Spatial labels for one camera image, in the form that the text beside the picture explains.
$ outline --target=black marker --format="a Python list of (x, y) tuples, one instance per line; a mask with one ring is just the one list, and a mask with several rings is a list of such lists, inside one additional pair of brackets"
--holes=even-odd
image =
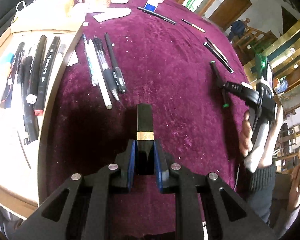
[(142, 8), (142, 7), (138, 7), (137, 9), (138, 9), (138, 10), (141, 10), (141, 11), (147, 13), (147, 14), (151, 14), (151, 15), (153, 15), (153, 16), (156, 16), (156, 17), (158, 17), (158, 18), (160, 18), (160, 19), (162, 19), (162, 20), (165, 20), (165, 21), (167, 21), (167, 22), (173, 24), (173, 25), (176, 25), (176, 24), (177, 24), (175, 21), (173, 21), (173, 20), (171, 20), (170, 18), (165, 17), (165, 16), (163, 16), (163, 15), (161, 15), (161, 14), (155, 13), (155, 12), (150, 11), (150, 10), (147, 10), (147, 9), (144, 9), (144, 8)]
[(32, 63), (32, 56), (26, 57), (23, 66), (24, 80), (23, 80), (23, 90), (22, 90), (23, 108), (24, 108), (23, 122), (25, 125), (25, 130), (28, 133), (28, 138), (24, 139), (25, 144), (30, 144), (31, 142), (36, 141), (39, 138), (38, 120), (34, 115), (33, 105), (29, 104), (26, 101), (27, 90), (29, 87), (31, 63)]
[(46, 50), (46, 44), (47, 37), (45, 35), (42, 35), (38, 43), (37, 51), (35, 53), (32, 67), (30, 70), (29, 87), (26, 97), (26, 100), (29, 104), (34, 104), (37, 100), (39, 76), (44, 59), (44, 53)]
[(46, 55), (46, 58), (44, 60), (43, 66), (41, 68), (41, 73), (40, 73), (41, 75), (38, 84), (38, 96), (34, 105), (34, 114), (36, 116), (43, 115), (47, 88), (48, 88), (48, 83), (50, 78), (50, 71), (53, 67), (53, 63), (56, 58), (56, 54), (58, 52), (59, 44), (60, 44), (60, 37), (59, 36), (54, 37), (50, 45), (50, 48), (48, 50), (48, 53)]
[(218, 68), (216, 66), (216, 62), (215, 61), (210, 62), (210, 66), (211, 66), (213, 74), (217, 78), (217, 87), (221, 88), (221, 94), (222, 94), (222, 99), (223, 99), (223, 105), (222, 105), (222, 107), (226, 108), (226, 107), (229, 106), (229, 101), (230, 100), (229, 100), (228, 94), (223, 89), (224, 82), (221, 79), (220, 73), (219, 73)]
[(108, 48), (108, 52), (109, 52), (109, 56), (110, 56), (110, 61), (111, 61), (112, 67), (113, 67), (112, 74), (113, 74), (114, 80), (118, 86), (119, 92), (123, 94), (127, 91), (127, 87), (126, 87), (124, 78), (122, 76), (121, 69), (119, 68), (118, 62), (115, 58), (108, 33), (105, 33), (105, 40), (106, 40), (106, 44), (107, 44), (107, 48)]
[(228, 63), (211, 47), (207, 42), (203, 44), (210, 52), (222, 63), (223, 66), (230, 72), (233, 73), (233, 69), (228, 65)]

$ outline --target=white cable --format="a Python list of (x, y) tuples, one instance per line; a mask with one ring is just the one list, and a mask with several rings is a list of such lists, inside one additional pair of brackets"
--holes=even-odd
[(234, 184), (234, 188), (233, 188), (234, 191), (237, 188), (237, 184), (238, 184), (239, 169), (240, 169), (240, 163), (239, 163), (238, 170), (237, 170), (237, 178), (235, 179), (235, 184)]

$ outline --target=clear ballpoint pen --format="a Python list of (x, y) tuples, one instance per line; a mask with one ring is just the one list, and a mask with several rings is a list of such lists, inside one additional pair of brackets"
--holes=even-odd
[(112, 70), (109, 68), (109, 65), (106, 61), (105, 58), (105, 49), (103, 48), (102, 45), (102, 40), (96, 36), (94, 36), (93, 38), (93, 44), (94, 47), (96, 49), (96, 53), (98, 56), (98, 59), (100, 61), (102, 70), (103, 70), (103, 75), (106, 79), (106, 83), (108, 84), (108, 88), (111, 91), (111, 93), (113, 94), (114, 98), (119, 101), (119, 94), (117, 91), (117, 85), (115, 83), (113, 74), (112, 74)]

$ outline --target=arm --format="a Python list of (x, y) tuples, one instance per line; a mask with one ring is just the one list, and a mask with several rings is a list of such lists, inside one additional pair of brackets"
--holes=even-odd
[(291, 227), (296, 220), (300, 210), (300, 164), (291, 174), (291, 189), (289, 192), (289, 203), (286, 209), (282, 208), (273, 230), (280, 238)]
[[(249, 112), (247, 111), (244, 114), (242, 131), (239, 138), (239, 148), (244, 157), (252, 150), (252, 128), (249, 117)], [(258, 168), (255, 173), (248, 172), (249, 190), (246, 201), (265, 223), (268, 222), (270, 216), (272, 192), (275, 182), (276, 167), (272, 162), (272, 153), (282, 126), (282, 119), (282, 106), (279, 106), (275, 123), (269, 131), (264, 147), (264, 153), (258, 163)]]
[(257, 169), (255, 173), (250, 174), (249, 191), (246, 201), (265, 223), (268, 223), (270, 216), (275, 171), (276, 167), (272, 163), (270, 166)]

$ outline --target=wooden door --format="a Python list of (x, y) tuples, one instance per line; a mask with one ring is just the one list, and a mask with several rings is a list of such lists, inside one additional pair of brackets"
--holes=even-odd
[(251, 5), (250, 0), (224, 0), (209, 19), (225, 31)]

